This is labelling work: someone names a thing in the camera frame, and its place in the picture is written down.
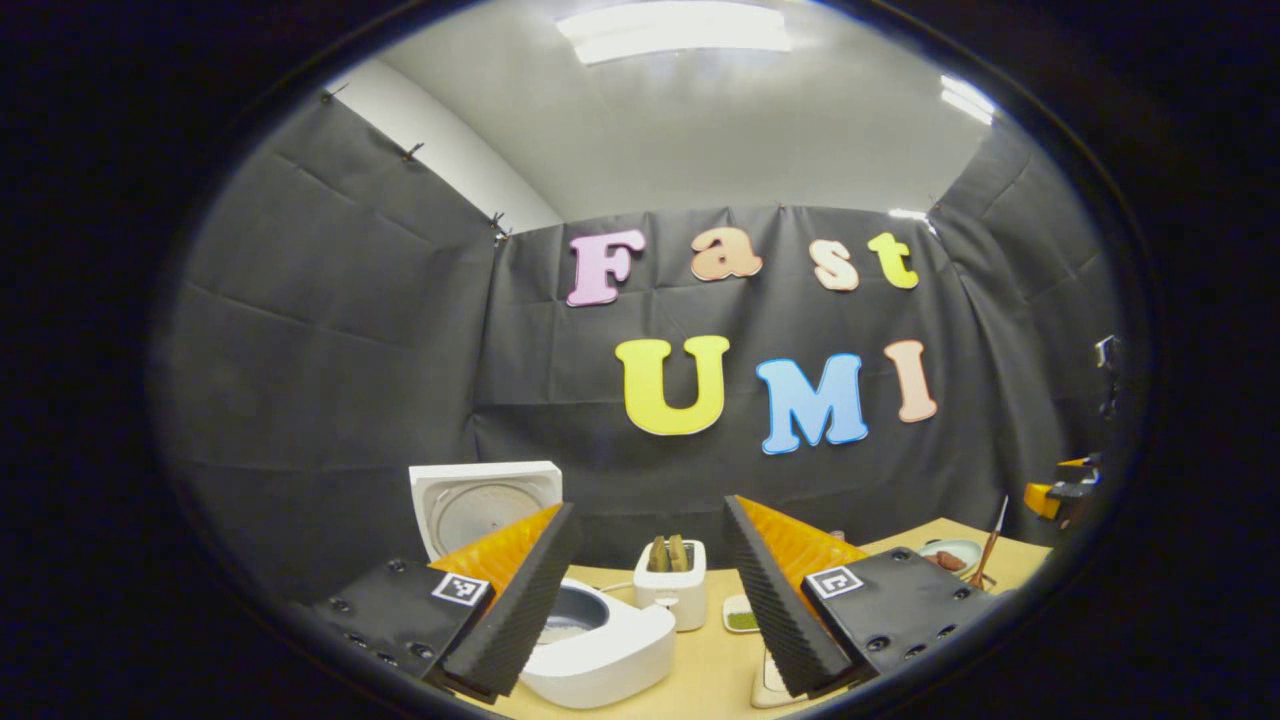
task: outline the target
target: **wooden table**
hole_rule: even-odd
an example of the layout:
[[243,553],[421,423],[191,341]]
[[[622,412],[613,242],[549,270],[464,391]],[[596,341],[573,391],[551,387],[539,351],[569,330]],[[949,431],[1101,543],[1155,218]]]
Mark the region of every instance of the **wooden table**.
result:
[[[972,539],[984,544],[987,534],[987,530],[940,518],[913,530],[859,547],[876,555],[899,546],[919,550],[931,539]],[[997,583],[988,588],[989,592],[1000,594],[1023,585],[1044,562],[1048,553],[1047,547],[998,538],[984,573]],[[579,565],[570,566],[567,573],[567,577],[598,588],[630,582],[631,575],[631,570]],[[568,716],[719,720],[778,717],[829,700],[832,696],[827,694],[818,700],[769,710],[751,707],[751,688],[756,669],[764,657],[764,641],[759,633],[730,633],[721,621],[721,606],[724,598],[741,593],[742,582],[737,570],[708,571],[707,624],[696,630],[677,633],[672,673],[652,688],[627,700],[595,710],[570,710],[547,702],[520,683],[511,697],[499,697],[493,706],[479,702],[476,705],[517,720]],[[627,603],[634,602],[630,587],[609,594]],[[462,700],[474,702],[465,697]]]

